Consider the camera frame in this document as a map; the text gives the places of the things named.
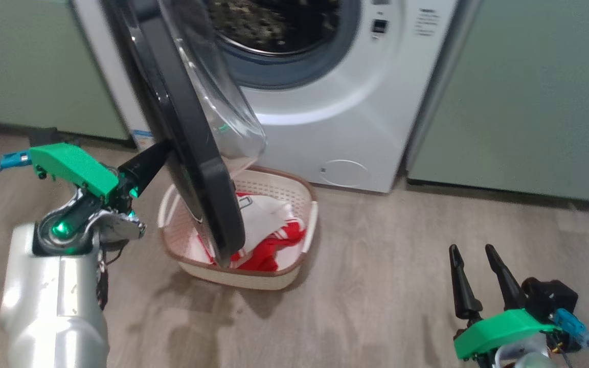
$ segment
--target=green plastic part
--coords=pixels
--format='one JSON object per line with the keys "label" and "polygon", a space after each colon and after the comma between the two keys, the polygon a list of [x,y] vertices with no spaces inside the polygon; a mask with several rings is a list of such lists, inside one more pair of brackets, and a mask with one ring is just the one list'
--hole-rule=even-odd
{"label": "green plastic part", "polygon": [[55,175],[73,182],[98,197],[103,196],[105,203],[119,183],[115,174],[76,145],[42,145],[31,147],[29,153],[39,177]]}
{"label": "green plastic part", "polygon": [[556,329],[559,328],[541,324],[524,309],[510,309],[470,326],[454,340],[454,348],[459,359],[469,359],[535,333]]}

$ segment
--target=green indicator light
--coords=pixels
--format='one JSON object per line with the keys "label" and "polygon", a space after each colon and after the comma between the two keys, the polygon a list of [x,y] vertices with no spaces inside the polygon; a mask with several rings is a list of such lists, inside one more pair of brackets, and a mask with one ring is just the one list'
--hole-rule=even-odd
{"label": "green indicator light", "polygon": [[51,228],[51,232],[59,239],[69,239],[72,237],[72,229],[65,221],[54,224]]}

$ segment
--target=laundry basket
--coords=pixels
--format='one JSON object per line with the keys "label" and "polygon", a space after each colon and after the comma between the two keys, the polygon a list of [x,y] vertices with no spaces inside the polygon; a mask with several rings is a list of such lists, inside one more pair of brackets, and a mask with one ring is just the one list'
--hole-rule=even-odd
{"label": "laundry basket", "polygon": [[306,224],[306,235],[297,245],[277,251],[274,272],[220,268],[199,246],[197,232],[185,203],[172,185],[158,212],[158,227],[169,256],[189,274],[211,282],[247,289],[278,290],[292,283],[310,249],[318,219],[318,202],[313,188],[296,176],[264,168],[250,168],[235,178],[236,191],[266,195],[292,203],[294,215]]}

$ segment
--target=red cloth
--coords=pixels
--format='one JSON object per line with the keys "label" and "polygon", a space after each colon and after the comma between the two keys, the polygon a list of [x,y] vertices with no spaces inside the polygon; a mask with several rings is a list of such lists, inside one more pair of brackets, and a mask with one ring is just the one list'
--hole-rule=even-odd
{"label": "red cloth", "polygon": [[[246,196],[250,194],[238,192],[236,195]],[[276,263],[276,259],[274,259],[276,252],[284,247],[297,245],[306,235],[306,228],[302,219],[298,217],[290,217],[285,219],[285,222],[285,226],[271,233],[271,235],[265,238],[265,240],[256,245],[251,252],[251,257],[248,258],[247,261],[238,265],[238,261],[241,261],[241,259],[246,257],[240,253],[233,254],[233,256],[231,256],[231,268],[264,272],[274,272],[278,270],[279,265]],[[214,265],[215,260],[210,254],[208,254],[208,258]]]}

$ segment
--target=clothes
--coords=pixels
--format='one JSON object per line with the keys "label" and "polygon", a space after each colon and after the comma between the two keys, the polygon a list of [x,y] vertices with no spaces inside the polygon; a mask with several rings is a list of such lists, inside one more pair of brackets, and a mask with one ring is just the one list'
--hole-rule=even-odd
{"label": "clothes", "polygon": [[[245,198],[246,196],[252,198],[257,197],[250,195],[249,193],[241,192],[236,193],[236,195],[238,195],[239,199]],[[279,210],[275,211],[274,214],[278,214],[281,219],[285,221],[285,225],[268,235],[267,238],[253,247],[252,250],[245,251],[243,248],[239,250],[238,253],[233,254],[233,256],[231,256],[230,268],[274,272],[279,268],[275,259],[276,252],[284,247],[297,245],[304,239],[304,236],[306,235],[306,226],[302,219],[295,217],[291,203],[283,202]],[[215,261],[210,254],[208,254],[208,257],[211,263],[215,264]]]}

